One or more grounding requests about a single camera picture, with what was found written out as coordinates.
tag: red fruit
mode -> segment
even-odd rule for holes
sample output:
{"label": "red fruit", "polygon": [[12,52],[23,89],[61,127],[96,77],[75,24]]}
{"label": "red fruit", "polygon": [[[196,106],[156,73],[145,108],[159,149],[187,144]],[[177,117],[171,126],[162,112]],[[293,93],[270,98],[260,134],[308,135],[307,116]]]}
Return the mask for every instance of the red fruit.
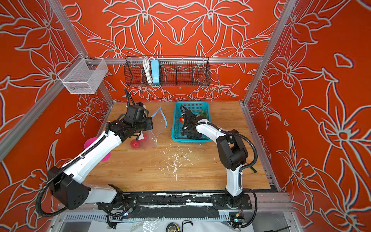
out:
{"label": "red fruit", "polygon": [[147,140],[147,135],[145,133],[142,132],[142,135],[143,135],[143,138],[138,140],[139,142],[143,142],[143,141],[146,141]]}
{"label": "red fruit", "polygon": [[139,148],[139,147],[140,147],[140,142],[139,142],[139,141],[136,141],[136,140],[132,140],[132,141],[130,142],[130,146],[131,146],[132,148]]}

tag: blue basket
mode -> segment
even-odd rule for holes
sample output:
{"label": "blue basket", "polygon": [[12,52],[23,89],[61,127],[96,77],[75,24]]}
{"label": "blue basket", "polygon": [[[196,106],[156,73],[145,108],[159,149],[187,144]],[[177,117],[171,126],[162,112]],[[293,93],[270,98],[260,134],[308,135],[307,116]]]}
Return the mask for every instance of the blue basket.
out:
{"label": "blue basket", "polygon": [[201,101],[179,101],[175,103],[175,109],[174,109],[174,119],[173,119],[173,128],[171,130],[171,138],[174,141],[177,141],[181,144],[205,144],[207,142],[210,142],[211,139],[206,137],[205,135],[202,135],[201,139],[189,139],[187,136],[182,136],[182,127],[183,123],[179,121],[179,118],[181,117],[181,111],[180,106],[183,105],[187,109],[191,110],[194,114],[201,114],[202,110],[206,111],[206,118],[207,120],[211,121],[210,117],[210,107],[207,102],[201,102]]}

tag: white cord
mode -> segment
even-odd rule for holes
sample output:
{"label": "white cord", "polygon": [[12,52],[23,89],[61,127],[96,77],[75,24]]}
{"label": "white cord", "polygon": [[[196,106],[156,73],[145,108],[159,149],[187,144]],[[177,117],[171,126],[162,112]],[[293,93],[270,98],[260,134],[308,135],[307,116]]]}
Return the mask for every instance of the white cord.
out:
{"label": "white cord", "polygon": [[144,72],[147,77],[148,83],[152,83],[152,77],[150,73],[150,59],[147,57],[143,58],[143,68],[144,68]]}

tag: pink object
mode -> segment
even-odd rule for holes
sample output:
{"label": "pink object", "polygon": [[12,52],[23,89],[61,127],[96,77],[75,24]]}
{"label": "pink object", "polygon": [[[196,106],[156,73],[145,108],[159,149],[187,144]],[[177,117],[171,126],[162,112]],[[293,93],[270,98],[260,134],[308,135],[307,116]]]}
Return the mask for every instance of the pink object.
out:
{"label": "pink object", "polygon": [[[84,149],[87,149],[92,143],[94,143],[98,138],[90,138],[88,139],[85,144],[84,144]],[[109,158],[111,157],[111,152],[108,153],[102,160],[101,162],[106,162]]]}

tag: wooden table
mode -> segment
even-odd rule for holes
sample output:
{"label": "wooden table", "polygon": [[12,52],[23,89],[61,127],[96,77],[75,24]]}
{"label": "wooden table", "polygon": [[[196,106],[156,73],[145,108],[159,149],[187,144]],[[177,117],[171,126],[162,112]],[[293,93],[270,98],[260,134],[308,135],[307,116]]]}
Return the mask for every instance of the wooden table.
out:
{"label": "wooden table", "polygon": [[[167,127],[158,137],[158,144],[151,149],[133,150],[127,139],[111,151],[107,162],[100,162],[86,178],[94,184],[114,184],[123,191],[163,190],[220,190],[226,187],[226,169],[219,160],[216,144],[179,144],[171,139],[174,102],[148,102],[146,108],[152,115],[161,107]],[[211,121],[215,125],[247,136],[251,140],[241,107],[238,102],[209,102]],[[109,121],[126,112],[126,103],[115,103]],[[245,143],[253,160],[251,147]],[[263,166],[258,159],[251,169],[243,171],[243,186],[251,189],[269,189]]]}

